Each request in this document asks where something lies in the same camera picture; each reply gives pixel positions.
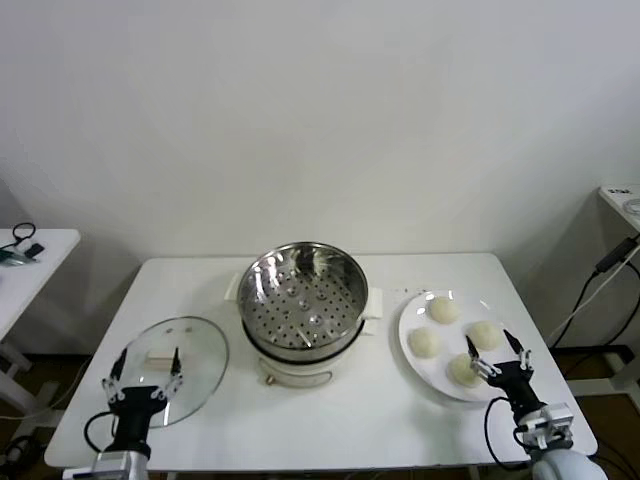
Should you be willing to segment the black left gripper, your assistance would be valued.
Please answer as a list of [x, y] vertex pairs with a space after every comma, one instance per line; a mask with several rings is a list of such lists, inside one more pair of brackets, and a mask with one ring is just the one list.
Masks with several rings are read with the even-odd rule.
[[114, 362], [110, 374], [102, 379], [102, 388], [110, 404], [111, 413], [117, 418], [117, 428], [108, 452], [133, 451], [150, 453], [147, 436], [151, 419], [162, 412], [183, 385], [182, 363], [179, 348], [174, 349], [169, 380], [164, 386], [121, 388], [121, 375], [126, 363], [124, 348]]

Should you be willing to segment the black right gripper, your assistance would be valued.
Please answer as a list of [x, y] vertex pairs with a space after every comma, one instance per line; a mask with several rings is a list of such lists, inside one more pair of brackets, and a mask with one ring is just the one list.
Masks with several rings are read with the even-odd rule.
[[506, 394], [513, 416], [523, 418], [540, 410], [545, 406], [545, 403], [539, 400], [530, 385], [530, 380], [533, 377], [531, 351], [525, 349], [508, 330], [504, 329], [503, 333], [510, 347], [518, 356], [519, 362], [509, 361], [495, 366], [486, 362], [480, 357], [471, 338], [466, 335], [468, 354], [471, 359], [470, 365], [478, 377], [487, 381], [491, 387], [498, 388]]

